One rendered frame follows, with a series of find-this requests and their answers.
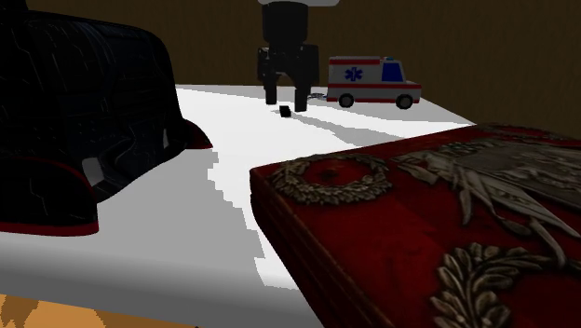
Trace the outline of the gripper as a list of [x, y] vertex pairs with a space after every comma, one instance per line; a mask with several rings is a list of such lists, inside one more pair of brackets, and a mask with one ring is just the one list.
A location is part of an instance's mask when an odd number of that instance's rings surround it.
[[277, 81], [287, 76], [296, 87], [294, 111], [307, 109], [309, 88], [318, 82], [318, 46], [306, 44], [309, 5], [304, 2], [269, 2], [261, 5], [263, 40], [258, 48], [257, 76], [263, 83], [265, 103], [277, 103]]

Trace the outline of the white toy ambulance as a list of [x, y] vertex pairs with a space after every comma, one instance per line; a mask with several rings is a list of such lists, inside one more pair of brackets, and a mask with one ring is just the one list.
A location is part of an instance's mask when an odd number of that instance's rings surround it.
[[421, 100], [422, 86], [407, 79], [401, 61], [388, 56], [334, 56], [329, 59], [326, 101], [393, 103], [407, 110]]

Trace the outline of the white table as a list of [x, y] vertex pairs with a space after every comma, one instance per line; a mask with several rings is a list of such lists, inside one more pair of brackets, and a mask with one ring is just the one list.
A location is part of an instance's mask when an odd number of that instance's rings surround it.
[[81, 238], [0, 234], [0, 328], [322, 328], [250, 207], [252, 168], [455, 129], [429, 101], [280, 116], [257, 87], [185, 86], [188, 150], [98, 207]]

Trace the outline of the red box with silver ornaments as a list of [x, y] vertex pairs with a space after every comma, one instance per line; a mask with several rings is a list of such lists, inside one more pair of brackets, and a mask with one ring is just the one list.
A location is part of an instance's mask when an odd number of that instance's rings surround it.
[[483, 124], [250, 171], [324, 328], [581, 328], [581, 140]]

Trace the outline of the black object with red trim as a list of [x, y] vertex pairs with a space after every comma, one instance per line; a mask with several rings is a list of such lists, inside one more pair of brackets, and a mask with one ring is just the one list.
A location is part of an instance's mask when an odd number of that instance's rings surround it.
[[100, 202], [210, 146], [157, 36], [0, 0], [0, 232], [94, 234]]

